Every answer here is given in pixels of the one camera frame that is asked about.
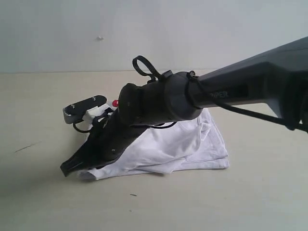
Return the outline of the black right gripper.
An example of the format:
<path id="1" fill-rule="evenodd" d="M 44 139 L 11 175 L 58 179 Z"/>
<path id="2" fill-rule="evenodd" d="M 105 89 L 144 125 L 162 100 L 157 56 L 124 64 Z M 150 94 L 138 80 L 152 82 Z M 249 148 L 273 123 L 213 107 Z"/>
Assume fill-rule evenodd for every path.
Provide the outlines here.
<path id="1" fill-rule="evenodd" d="M 114 163 L 141 134 L 144 127 L 134 127 L 123 123 L 118 110 L 101 121 L 93 120 L 85 147 L 77 150 L 60 169 L 65 177 L 70 174 Z"/>

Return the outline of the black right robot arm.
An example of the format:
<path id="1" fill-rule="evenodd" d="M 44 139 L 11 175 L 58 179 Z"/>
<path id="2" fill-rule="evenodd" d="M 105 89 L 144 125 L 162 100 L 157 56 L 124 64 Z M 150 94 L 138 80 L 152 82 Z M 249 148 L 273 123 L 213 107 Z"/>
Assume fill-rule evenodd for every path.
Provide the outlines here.
<path id="1" fill-rule="evenodd" d="M 287 127 L 308 129 L 308 39 L 301 38 L 211 73 L 159 73 L 143 56 L 132 61 L 149 81 L 126 84 L 115 109 L 94 119 L 88 140 L 60 166 L 65 176 L 104 167 L 150 128 L 170 128 L 218 106 Z"/>

